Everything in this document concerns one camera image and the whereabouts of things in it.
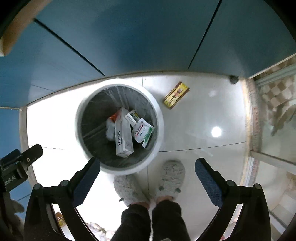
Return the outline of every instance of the leg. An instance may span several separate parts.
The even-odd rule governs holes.
[[[185,168],[179,161],[167,161],[162,167],[156,207],[152,213],[153,240],[190,241],[181,207],[173,200],[181,192]]]
[[[151,233],[148,210],[132,204],[121,215],[121,225],[111,241],[148,241]]]
[[[121,225],[112,241],[148,241],[150,237],[150,202],[133,175],[115,176],[114,188],[129,208],[122,212]]]

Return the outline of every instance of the toothpaste box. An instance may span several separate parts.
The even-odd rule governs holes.
[[[133,153],[131,126],[125,116],[128,110],[121,107],[115,121],[116,155],[126,158]]]

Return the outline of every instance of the foot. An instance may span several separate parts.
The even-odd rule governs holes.
[[[155,200],[173,200],[181,192],[185,178],[185,167],[180,161],[167,161],[162,166],[161,179],[156,190]]]
[[[149,208],[150,201],[143,194],[134,175],[115,176],[114,188],[120,197],[120,201],[123,201],[126,206],[140,204]]]

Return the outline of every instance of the gray plastic liner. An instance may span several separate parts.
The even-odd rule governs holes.
[[[106,120],[121,107],[128,111],[135,110],[155,127],[146,148],[133,138],[134,153],[127,158],[116,156],[115,141],[106,138]],[[112,86],[100,91],[86,103],[81,120],[81,134],[86,148],[100,162],[110,167],[129,167],[151,152],[157,137],[156,114],[148,99],[141,93],[125,86]]]

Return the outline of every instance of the metal bolt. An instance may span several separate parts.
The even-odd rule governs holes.
[[[231,181],[231,180],[228,180],[226,183],[230,187],[233,187],[235,185],[235,182],[234,181]]]
[[[65,186],[68,185],[68,183],[69,183],[68,180],[63,180],[63,181],[61,181],[61,186],[62,186],[62,187],[65,187]]]
[[[258,190],[260,190],[262,187],[261,187],[260,184],[256,183],[256,184],[255,184],[255,188],[258,189]]]
[[[37,183],[34,187],[33,187],[35,190],[41,188],[41,184]]]

